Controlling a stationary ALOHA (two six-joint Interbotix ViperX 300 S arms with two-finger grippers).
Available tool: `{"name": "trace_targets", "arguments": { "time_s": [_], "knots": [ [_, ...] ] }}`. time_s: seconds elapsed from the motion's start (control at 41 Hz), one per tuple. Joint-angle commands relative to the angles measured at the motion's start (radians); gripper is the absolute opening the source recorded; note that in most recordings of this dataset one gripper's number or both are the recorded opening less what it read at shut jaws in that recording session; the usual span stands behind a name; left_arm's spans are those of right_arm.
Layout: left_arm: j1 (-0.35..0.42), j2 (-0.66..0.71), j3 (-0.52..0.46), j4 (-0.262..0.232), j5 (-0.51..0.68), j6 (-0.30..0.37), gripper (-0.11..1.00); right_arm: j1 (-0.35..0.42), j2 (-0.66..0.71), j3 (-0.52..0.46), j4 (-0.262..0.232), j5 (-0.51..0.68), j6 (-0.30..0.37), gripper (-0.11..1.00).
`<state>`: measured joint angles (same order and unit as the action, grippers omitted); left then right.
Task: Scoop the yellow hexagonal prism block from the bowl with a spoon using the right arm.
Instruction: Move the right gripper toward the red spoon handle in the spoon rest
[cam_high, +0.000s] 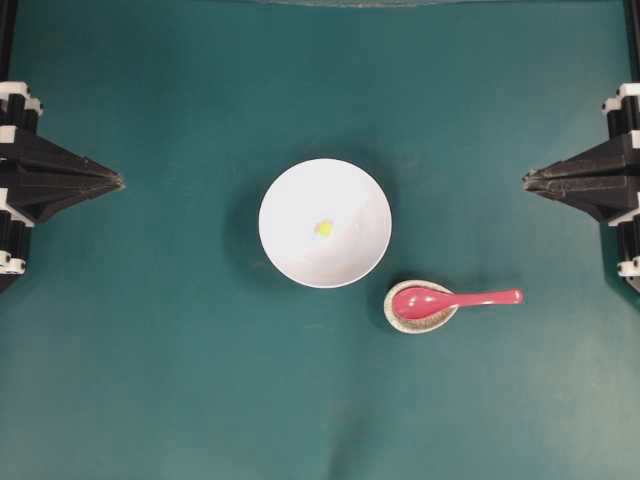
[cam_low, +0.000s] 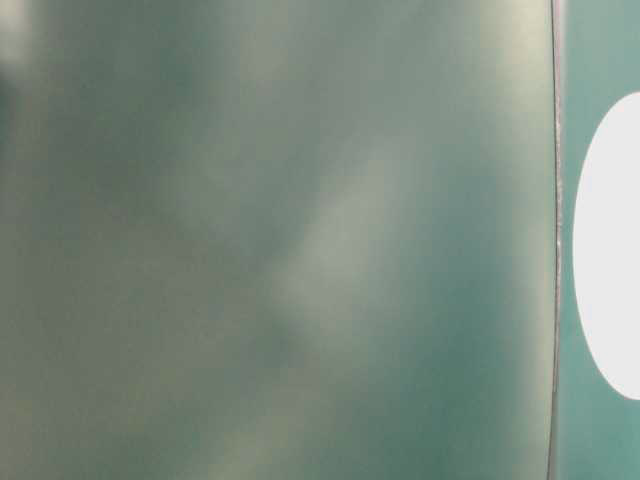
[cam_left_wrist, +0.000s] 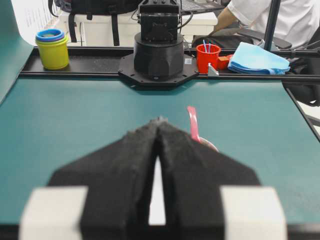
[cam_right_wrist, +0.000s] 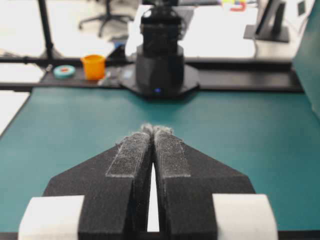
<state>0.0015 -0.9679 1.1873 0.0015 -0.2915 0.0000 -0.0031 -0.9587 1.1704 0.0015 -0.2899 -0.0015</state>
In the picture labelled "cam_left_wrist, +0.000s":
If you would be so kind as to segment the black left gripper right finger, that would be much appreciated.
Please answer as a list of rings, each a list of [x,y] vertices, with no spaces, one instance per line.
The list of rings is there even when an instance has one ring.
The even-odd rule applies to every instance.
[[[176,240],[223,240],[221,186],[259,186],[256,172],[156,120],[166,225]]]

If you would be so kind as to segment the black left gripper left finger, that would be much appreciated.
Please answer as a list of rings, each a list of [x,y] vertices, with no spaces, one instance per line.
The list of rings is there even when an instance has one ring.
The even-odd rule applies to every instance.
[[[130,240],[148,228],[159,123],[153,119],[52,174],[50,187],[88,187],[84,239]]]

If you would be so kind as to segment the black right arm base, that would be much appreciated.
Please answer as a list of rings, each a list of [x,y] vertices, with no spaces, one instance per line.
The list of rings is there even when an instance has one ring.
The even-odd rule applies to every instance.
[[[175,87],[199,75],[196,60],[184,52],[181,7],[175,0],[143,0],[137,17],[140,32],[133,53],[119,62],[121,76],[138,86]]]

